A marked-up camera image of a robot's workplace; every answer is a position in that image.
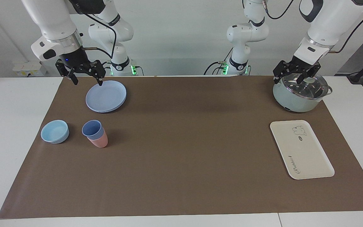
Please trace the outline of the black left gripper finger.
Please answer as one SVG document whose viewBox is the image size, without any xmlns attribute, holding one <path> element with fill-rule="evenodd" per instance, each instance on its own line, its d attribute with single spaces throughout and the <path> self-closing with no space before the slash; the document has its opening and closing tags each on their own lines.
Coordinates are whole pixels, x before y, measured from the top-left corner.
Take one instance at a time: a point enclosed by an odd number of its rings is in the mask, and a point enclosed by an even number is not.
<svg viewBox="0 0 363 227">
<path fill-rule="evenodd" d="M 285 61 L 280 61 L 273 70 L 274 74 L 274 84 L 277 84 L 283 77 L 295 73 L 296 65 L 294 63 L 287 63 Z"/>
<path fill-rule="evenodd" d="M 300 69 L 299 76 L 296 79 L 297 84 L 302 83 L 304 79 L 313 78 L 320 68 L 321 68 L 320 64 L 315 64 L 309 69 Z"/>
</svg>

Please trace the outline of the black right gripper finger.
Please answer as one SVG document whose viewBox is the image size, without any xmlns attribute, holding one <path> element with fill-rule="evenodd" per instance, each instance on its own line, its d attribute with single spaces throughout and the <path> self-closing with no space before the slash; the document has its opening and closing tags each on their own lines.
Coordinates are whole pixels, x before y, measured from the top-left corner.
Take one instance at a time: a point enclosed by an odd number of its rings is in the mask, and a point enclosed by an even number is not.
<svg viewBox="0 0 363 227">
<path fill-rule="evenodd" d="M 62 77 L 67 77 L 68 79 L 70 79 L 74 85 L 77 85 L 79 80 L 77 79 L 77 77 L 74 75 L 75 74 L 75 68 L 71 68 L 69 71 L 67 70 L 65 64 L 63 63 L 63 61 L 61 59 L 58 59 L 55 63 L 55 66 L 59 72 L 59 74 Z"/>
<path fill-rule="evenodd" d="M 81 64 L 82 73 L 92 76 L 96 79 L 99 86 L 103 85 L 103 79 L 106 74 L 106 70 L 99 60 L 94 62 L 82 63 Z"/>
</svg>

